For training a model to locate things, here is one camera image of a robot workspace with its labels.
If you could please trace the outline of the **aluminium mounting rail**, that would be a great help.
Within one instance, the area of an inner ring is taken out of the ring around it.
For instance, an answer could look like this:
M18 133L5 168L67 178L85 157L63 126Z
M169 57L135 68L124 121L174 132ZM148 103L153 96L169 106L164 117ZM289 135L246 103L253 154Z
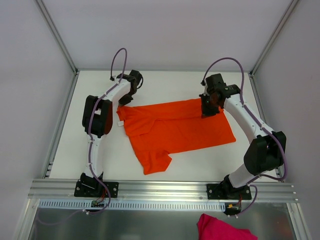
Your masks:
M213 193L205 181L134 181L120 180L118 200L201 202ZM76 179L42 178L32 181L29 199L73 199ZM294 185L282 182L256 182L257 201L261 203L297 203Z

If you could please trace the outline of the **orange t-shirt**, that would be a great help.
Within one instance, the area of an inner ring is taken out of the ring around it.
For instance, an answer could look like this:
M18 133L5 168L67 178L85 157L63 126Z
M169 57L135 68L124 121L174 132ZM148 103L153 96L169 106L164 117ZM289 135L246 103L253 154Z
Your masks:
M202 117L201 100L188 99L117 109L144 175L164 172L171 154L236 142L222 109Z

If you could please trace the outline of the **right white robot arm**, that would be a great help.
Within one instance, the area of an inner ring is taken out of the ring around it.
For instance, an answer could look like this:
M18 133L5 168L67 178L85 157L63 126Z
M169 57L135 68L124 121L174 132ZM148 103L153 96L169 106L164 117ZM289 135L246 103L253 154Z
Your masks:
M243 164L220 183L207 184L207 197L210 200L250 200L249 185L266 172L285 165L286 136L282 131L275 132L253 113L243 97L242 87L227 85L221 74L203 79L201 85L204 86L200 94L201 116L215 117L221 110L227 111L249 142Z

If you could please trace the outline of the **pink t-shirt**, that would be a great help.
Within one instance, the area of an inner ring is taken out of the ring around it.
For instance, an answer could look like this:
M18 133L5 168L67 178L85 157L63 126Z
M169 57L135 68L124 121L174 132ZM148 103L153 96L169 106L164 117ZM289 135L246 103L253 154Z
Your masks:
M257 240L258 237L248 229L235 228L232 225L203 213L198 222L199 240Z

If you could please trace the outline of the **right aluminium frame post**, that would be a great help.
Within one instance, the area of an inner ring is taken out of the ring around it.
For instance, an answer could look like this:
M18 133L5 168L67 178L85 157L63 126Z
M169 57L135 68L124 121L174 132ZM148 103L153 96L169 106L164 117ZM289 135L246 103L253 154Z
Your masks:
M276 40L280 36L282 30L286 26L287 22L289 21L290 17L294 13L297 5L300 3L300 0L291 0L289 5L286 7L284 13L282 14L280 20L278 21L276 27L274 28L272 34L270 35L269 39L267 40L262 52L260 53L258 59L256 60L253 68L249 71L249 75L253 77L256 72L258 71L259 67L263 63L264 59L272 49L273 45L275 44Z

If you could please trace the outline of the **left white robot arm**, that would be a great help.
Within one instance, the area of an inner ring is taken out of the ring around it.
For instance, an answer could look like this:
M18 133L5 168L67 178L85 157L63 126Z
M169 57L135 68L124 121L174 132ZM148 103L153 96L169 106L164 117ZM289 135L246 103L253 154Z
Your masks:
M113 117L117 108L133 100L133 95L143 84L143 76L137 70L129 74L121 73L111 77L113 84L101 96L87 96L85 100L82 126L87 134L86 167L80 175L74 190L75 197L117 198L117 182L103 180L103 142L113 127Z

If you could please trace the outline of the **left aluminium frame post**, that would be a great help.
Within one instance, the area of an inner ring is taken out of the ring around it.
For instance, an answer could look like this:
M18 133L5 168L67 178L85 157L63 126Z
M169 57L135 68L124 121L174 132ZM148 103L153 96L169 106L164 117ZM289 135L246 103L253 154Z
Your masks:
M36 4L40 14L42 15L42 17L43 17L49 31L51 32L53 39L55 40L60 52L62 53L64 59L66 60L68 67L71 69L71 71L74 75L77 75L78 68L76 67L75 62L73 61L73 59L70 55L70 52L68 51L45 2L43 0L34 0L34 3Z

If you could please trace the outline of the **aluminium frame post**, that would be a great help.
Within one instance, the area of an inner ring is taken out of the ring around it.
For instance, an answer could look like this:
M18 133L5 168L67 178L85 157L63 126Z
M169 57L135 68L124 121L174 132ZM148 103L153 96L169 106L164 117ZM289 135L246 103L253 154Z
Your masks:
M270 35L269 39L267 40L262 52L260 53L258 59L256 60L253 68L249 71L249 75L253 77L256 72L258 71L259 67L263 63L264 59L272 49L273 45L275 44L276 40L280 36L282 30L286 26L287 22L289 21L290 17L294 13L297 5L300 3L300 0L291 0L289 5L286 7L284 13L282 14L280 20L278 21L276 27L274 28L272 34Z
M76 67L75 62L73 61L73 59L70 55L70 52L68 51L45 2L43 0L34 0L34 3L36 4L40 14L42 15L42 17L43 17L49 31L51 32L53 39L55 40L60 52L62 53L64 59L66 60L68 67L71 69L71 71L74 75L77 75L78 68Z

